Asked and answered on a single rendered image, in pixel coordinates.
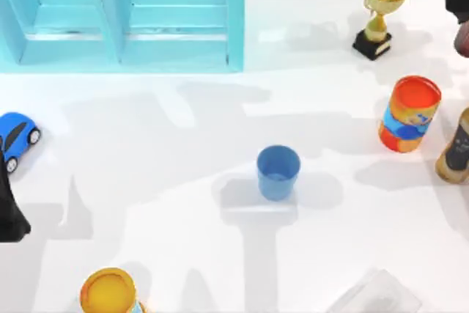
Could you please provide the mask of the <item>blue toy car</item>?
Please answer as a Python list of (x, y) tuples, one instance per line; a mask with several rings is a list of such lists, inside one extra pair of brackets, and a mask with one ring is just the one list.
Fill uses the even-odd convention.
[(42, 131), (28, 116), (18, 112), (0, 116), (0, 149), (9, 174), (18, 168), (23, 154), (36, 145), (41, 137)]

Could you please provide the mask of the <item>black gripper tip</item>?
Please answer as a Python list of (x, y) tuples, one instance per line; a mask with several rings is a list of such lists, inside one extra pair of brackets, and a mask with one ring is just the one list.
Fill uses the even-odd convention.
[(32, 230), (10, 186), (4, 154), (0, 148), (0, 243), (20, 242)]

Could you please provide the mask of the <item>clear plastic tray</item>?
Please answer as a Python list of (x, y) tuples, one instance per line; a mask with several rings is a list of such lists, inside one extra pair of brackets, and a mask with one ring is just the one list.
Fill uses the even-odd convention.
[(372, 269), (325, 313), (418, 313), (422, 301), (395, 276)]

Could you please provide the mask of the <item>yellow can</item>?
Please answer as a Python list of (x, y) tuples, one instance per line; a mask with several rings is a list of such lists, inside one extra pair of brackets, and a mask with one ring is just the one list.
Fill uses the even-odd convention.
[(80, 291), (84, 313), (149, 313), (137, 298), (132, 277), (120, 268), (93, 273)]

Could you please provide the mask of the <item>light blue rack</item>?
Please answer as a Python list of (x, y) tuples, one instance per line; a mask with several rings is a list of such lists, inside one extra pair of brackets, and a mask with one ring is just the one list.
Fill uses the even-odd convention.
[(221, 73), (245, 0), (0, 0), (0, 73)]

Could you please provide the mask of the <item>brown rounded object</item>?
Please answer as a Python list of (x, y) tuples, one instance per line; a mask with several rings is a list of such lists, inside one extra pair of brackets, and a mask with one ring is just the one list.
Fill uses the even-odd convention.
[(469, 58), (469, 20), (461, 23), (454, 38), (454, 49), (465, 58)]

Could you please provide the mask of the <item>blue cup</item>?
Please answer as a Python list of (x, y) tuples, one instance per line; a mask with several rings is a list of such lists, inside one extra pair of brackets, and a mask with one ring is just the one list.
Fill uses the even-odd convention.
[(301, 162), (296, 151), (278, 144), (266, 147), (258, 154), (256, 167), (261, 195), (280, 202), (292, 193)]

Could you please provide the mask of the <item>tan bottle with black label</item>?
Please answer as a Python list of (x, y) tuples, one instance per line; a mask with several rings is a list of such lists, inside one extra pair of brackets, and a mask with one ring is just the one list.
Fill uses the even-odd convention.
[(435, 163), (435, 171), (448, 183), (469, 184), (469, 107), (461, 113), (452, 140)]

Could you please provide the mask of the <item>orange and blue can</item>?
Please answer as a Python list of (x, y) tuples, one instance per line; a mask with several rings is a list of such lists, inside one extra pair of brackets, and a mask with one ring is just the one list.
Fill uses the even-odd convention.
[(390, 150), (412, 152), (425, 136), (442, 95), (433, 81), (423, 76), (400, 78), (392, 91), (378, 135)]

